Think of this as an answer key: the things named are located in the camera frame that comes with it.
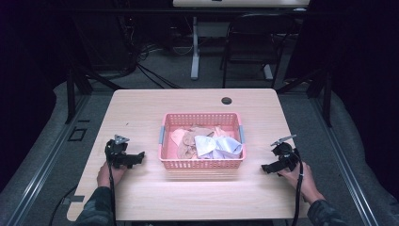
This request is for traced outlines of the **white desk leg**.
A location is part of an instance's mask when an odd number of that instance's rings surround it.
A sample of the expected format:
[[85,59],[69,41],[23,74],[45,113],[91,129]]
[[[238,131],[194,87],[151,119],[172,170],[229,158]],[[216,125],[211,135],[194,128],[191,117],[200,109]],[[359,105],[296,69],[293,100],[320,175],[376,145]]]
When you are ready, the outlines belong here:
[[198,80],[199,66],[200,66],[200,51],[199,51],[199,37],[198,37],[198,21],[196,17],[193,18],[192,38],[193,38],[193,56],[192,56],[190,78],[192,80]]

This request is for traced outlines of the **white cloth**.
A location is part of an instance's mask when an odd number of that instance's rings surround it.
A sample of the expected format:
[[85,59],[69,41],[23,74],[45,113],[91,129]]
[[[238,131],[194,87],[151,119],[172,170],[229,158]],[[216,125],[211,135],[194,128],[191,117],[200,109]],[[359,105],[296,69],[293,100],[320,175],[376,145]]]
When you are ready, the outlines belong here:
[[195,136],[195,146],[200,159],[238,159],[243,151],[233,137]]

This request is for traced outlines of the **pink cloth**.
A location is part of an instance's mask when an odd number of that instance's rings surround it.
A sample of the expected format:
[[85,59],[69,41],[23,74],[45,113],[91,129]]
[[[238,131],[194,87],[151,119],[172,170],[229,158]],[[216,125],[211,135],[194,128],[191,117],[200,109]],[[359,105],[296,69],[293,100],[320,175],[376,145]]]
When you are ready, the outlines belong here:
[[171,133],[171,139],[176,145],[184,144],[194,146],[196,136],[230,137],[231,133],[223,130],[220,126],[214,126],[211,128],[192,126],[188,129],[181,127]]

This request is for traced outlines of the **white desk top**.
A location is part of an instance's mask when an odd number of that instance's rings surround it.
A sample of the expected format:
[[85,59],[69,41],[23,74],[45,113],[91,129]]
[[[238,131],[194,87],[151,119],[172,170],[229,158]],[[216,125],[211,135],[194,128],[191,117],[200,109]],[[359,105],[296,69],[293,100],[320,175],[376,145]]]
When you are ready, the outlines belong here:
[[172,0],[180,8],[306,8],[311,0]]

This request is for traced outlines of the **person's right hand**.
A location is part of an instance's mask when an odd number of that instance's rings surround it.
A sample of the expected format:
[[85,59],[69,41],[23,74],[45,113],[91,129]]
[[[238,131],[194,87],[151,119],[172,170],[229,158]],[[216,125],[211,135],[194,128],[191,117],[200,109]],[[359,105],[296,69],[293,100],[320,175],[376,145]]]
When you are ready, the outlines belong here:
[[309,204],[325,198],[317,189],[313,180],[311,167],[306,162],[297,165],[293,171],[287,169],[280,170],[278,175],[284,177],[293,188],[297,187],[299,175],[302,175],[301,194]]

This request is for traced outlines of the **beige cloth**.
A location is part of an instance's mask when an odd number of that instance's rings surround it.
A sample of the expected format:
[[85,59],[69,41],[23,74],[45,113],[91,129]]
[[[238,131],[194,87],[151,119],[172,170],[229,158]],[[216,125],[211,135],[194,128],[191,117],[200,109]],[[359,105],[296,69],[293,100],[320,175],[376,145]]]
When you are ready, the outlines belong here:
[[191,159],[196,153],[195,136],[211,137],[214,130],[204,127],[191,127],[187,130],[176,129],[172,133],[172,140],[178,146],[177,156],[180,159]]

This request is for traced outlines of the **pink plastic basket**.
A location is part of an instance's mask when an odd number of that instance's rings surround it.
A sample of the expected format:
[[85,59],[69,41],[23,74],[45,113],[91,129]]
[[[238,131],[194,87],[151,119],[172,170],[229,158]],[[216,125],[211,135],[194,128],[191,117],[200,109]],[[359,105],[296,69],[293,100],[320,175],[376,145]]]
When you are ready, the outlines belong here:
[[[178,128],[188,129],[192,126],[220,126],[243,144],[241,156],[238,159],[200,159],[195,154],[191,159],[180,159],[177,156],[178,146],[172,141],[171,133]],[[243,126],[240,116],[235,112],[167,113],[163,119],[158,157],[167,170],[238,169],[246,154]]]

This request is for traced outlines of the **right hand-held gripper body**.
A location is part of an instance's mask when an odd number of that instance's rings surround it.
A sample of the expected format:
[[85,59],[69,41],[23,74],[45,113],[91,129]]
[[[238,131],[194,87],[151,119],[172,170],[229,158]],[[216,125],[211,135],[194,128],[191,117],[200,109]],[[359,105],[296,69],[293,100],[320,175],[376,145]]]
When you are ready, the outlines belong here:
[[272,146],[274,146],[272,153],[278,157],[278,161],[282,164],[280,168],[275,169],[289,169],[290,171],[295,169],[296,164],[300,160],[299,153],[297,149],[294,149],[289,143],[287,143],[287,140],[294,137],[295,135],[282,137],[272,143]]

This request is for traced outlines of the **black folding chair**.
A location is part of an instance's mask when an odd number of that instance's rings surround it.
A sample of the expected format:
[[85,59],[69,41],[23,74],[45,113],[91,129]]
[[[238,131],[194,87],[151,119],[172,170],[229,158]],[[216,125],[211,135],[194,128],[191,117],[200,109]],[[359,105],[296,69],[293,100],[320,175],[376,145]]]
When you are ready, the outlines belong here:
[[295,29],[295,19],[283,14],[246,13],[230,22],[226,33],[219,69],[223,71],[222,87],[228,81],[228,64],[275,66],[274,87],[286,38]]

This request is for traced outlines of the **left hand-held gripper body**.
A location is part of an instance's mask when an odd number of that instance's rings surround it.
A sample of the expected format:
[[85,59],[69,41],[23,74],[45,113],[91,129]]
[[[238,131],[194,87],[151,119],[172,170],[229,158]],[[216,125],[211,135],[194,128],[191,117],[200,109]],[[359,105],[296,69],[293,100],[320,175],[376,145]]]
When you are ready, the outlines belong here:
[[114,168],[119,169],[121,166],[130,161],[129,154],[125,151],[128,147],[129,138],[120,135],[114,135],[105,145],[106,162],[111,164]]

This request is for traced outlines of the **person's left hand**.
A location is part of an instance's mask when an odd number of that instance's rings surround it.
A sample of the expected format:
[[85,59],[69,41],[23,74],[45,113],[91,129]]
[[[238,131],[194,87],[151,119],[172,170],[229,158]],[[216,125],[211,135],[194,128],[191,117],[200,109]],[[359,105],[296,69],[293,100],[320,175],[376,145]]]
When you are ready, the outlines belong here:
[[121,178],[123,177],[127,168],[125,166],[116,169],[114,167],[109,168],[107,163],[104,163],[98,172],[97,185],[98,187],[108,187],[110,188],[110,177],[113,177],[114,185],[116,186]]

